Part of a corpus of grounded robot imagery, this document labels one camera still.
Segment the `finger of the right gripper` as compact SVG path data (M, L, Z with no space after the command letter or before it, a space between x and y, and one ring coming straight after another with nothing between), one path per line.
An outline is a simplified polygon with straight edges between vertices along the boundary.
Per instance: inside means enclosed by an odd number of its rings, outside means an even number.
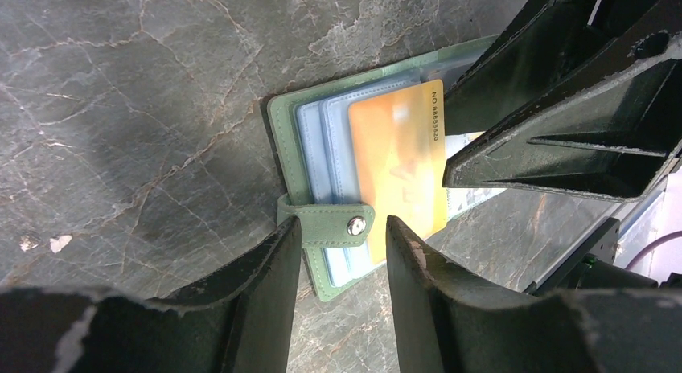
M597 0L528 0L445 95L445 133L481 132L547 92L602 45Z
M641 199L681 150L681 0L597 0L602 45L446 162L448 188Z

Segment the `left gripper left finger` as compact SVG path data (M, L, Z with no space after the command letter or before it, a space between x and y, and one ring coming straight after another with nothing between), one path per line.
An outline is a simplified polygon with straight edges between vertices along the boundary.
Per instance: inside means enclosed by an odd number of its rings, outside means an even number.
M297 218L164 298L104 286L1 291L4 372L283 372L302 251Z

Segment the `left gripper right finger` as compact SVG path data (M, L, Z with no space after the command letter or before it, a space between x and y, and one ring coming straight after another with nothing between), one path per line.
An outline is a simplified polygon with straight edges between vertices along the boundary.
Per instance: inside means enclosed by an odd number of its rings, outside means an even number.
M558 289L534 297L443 256L402 220L386 224L403 372L678 372L678 288Z

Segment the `gold card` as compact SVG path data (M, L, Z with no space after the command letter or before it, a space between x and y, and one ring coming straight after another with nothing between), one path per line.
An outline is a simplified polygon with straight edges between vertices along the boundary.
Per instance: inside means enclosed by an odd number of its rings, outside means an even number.
M386 258L386 219L395 215L426 239L448 221L443 83L431 80L350 105L361 199L372 206L372 263Z

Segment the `green card holder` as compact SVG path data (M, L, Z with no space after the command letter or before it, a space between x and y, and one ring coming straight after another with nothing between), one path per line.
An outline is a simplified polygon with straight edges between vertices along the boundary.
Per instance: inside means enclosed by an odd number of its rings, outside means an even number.
M286 184L277 201L277 220L291 215L302 224L302 250L314 292L331 301L376 269L369 259L367 237L347 233L356 213L372 227L375 212L363 205L350 178L340 178L327 158L324 122L327 102L358 101L407 88L429 77L455 82L493 44L490 35L423 55L275 96L267 105L269 123Z

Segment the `silver VIP card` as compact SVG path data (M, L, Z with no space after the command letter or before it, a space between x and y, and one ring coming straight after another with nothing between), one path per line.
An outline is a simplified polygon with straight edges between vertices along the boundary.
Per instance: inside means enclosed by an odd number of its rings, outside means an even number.
M454 156L482 134L483 132L473 132L446 136L446 157ZM506 188L447 188L447 219L455 219L506 190Z

